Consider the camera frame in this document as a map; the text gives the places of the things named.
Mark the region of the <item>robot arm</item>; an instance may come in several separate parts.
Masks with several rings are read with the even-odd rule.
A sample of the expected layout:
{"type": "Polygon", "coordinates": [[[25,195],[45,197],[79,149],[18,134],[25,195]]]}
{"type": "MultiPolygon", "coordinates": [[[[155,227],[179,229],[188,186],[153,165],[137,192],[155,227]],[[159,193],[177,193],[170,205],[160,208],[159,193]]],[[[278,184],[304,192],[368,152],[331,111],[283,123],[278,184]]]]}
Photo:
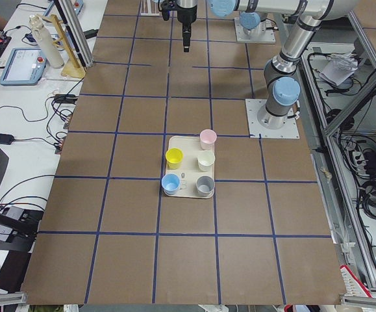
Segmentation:
{"type": "Polygon", "coordinates": [[[247,35],[262,34],[266,31],[267,13],[240,12],[239,21],[247,35]]]}
{"type": "Polygon", "coordinates": [[[264,126],[282,127],[282,120],[298,100],[300,86],[294,73],[303,51],[323,20],[335,20],[353,10],[357,1],[209,1],[212,13],[225,17],[234,11],[244,13],[280,13],[296,16],[297,20],[279,53],[264,68],[269,92],[262,109],[264,126]]]}

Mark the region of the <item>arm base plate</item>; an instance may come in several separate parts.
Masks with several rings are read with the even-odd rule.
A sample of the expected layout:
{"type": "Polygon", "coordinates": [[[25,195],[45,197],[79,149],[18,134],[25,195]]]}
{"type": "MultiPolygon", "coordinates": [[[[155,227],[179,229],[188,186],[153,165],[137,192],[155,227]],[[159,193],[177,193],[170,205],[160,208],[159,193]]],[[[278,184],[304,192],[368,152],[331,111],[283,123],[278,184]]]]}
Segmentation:
{"type": "Polygon", "coordinates": [[[250,137],[299,139],[298,117],[292,108],[286,116],[276,117],[266,110],[265,99],[246,99],[245,107],[250,137]]]}
{"type": "Polygon", "coordinates": [[[275,44],[274,30],[270,29],[271,23],[266,20],[266,25],[260,22],[258,27],[247,30],[240,24],[240,18],[234,18],[236,41],[241,43],[275,44]]]}

